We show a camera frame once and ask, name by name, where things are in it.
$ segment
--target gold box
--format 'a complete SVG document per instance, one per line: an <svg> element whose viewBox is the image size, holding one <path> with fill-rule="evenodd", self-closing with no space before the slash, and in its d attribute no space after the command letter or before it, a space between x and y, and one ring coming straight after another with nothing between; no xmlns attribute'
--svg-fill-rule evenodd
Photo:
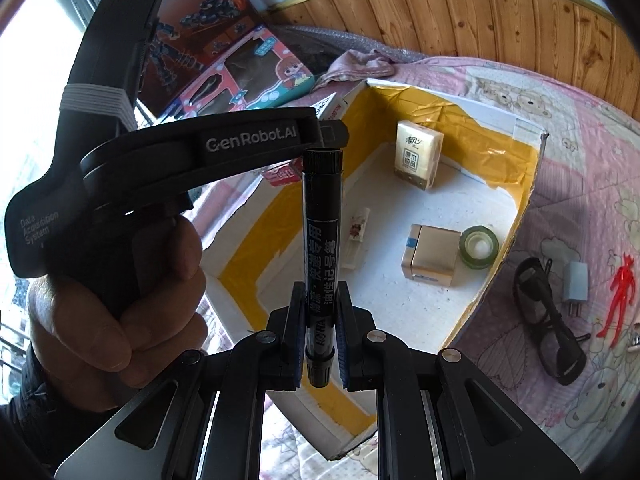
<svg viewBox="0 0 640 480"><path fill-rule="evenodd" d="M450 286L459 243L460 231L412 224L402 256L402 273L416 282Z"/></svg>

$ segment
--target eyeglasses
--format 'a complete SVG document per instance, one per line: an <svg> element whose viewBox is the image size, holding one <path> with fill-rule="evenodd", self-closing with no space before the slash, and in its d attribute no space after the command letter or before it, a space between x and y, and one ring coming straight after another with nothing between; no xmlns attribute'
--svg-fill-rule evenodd
<svg viewBox="0 0 640 480"><path fill-rule="evenodd" d="M562 321L548 279L552 263L549 259L543 269L537 258L524 260L516 269L513 299L546 373L567 386L584 370L587 356L580 343L591 334L576 337Z"/></svg>

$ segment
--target small white object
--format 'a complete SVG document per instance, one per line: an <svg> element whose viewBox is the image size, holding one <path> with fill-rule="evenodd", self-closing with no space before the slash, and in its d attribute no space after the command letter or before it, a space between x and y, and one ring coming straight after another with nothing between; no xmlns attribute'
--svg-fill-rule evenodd
<svg viewBox="0 0 640 480"><path fill-rule="evenodd" d="M349 237L344 245L342 257L340 258L340 266L343 269L353 270L356 268L356 261L360 253L360 246L364 240L364 231L367 227L371 209L362 208L352 218L349 224Z"/></svg>
<svg viewBox="0 0 640 480"><path fill-rule="evenodd" d="M347 111L347 103L336 92L312 105L320 121L341 119Z"/></svg>
<svg viewBox="0 0 640 480"><path fill-rule="evenodd" d="M398 123L396 175L420 189L433 186L444 135L411 121Z"/></svg>
<svg viewBox="0 0 640 480"><path fill-rule="evenodd" d="M568 304L569 316L580 316L589 295L589 270L583 262L569 262L564 266L562 301Z"/></svg>
<svg viewBox="0 0 640 480"><path fill-rule="evenodd" d="M640 310L636 312L636 316L631 323L631 342L626 349L629 353L640 352Z"/></svg>

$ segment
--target cartoon pattern bedsheet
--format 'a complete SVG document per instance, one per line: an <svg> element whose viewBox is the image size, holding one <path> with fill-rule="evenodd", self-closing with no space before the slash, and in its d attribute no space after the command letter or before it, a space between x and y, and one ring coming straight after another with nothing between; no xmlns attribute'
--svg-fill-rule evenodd
<svg viewBox="0 0 640 480"><path fill-rule="evenodd" d="M610 347L615 324L606 338L595 337L622 254L640 256L640 124L583 91L496 62L432 57L395 68L391 80L506 108L550 134L514 247L455 344L584 469L640 390L640 354L626 353L636 306L627 309L617 345ZM323 90L332 91L331 86ZM513 305L514 268L529 255L553 260L550 280L558 306L564 265L578 260L589 266L589 301L581 317L568 317L563 310L576 335L592 334L583 344L588 364L570 386L545 374ZM640 276L640 262L636 269ZM267 403L264 480L364 480L376 476L377 467L376 436L342 460L327 462Z"/></svg>

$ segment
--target screw head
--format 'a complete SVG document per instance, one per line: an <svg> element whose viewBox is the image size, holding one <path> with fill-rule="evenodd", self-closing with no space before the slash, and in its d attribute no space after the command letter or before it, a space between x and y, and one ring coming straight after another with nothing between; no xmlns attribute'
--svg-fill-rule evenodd
<svg viewBox="0 0 640 480"><path fill-rule="evenodd" d="M386 339L386 334L382 330L370 330L367 339L372 343L382 343Z"/></svg>
<svg viewBox="0 0 640 480"><path fill-rule="evenodd" d="M462 354L455 348L445 348L442 351L442 358L448 363L457 363L462 359Z"/></svg>
<svg viewBox="0 0 640 480"><path fill-rule="evenodd" d="M194 365L200 360L201 357L202 357L202 354L197 350L187 350L185 353L182 354L181 361L182 361L182 364L185 364L185 365Z"/></svg>
<svg viewBox="0 0 640 480"><path fill-rule="evenodd" d="M276 335L271 330L262 330L255 335L255 338L263 345L276 341Z"/></svg>

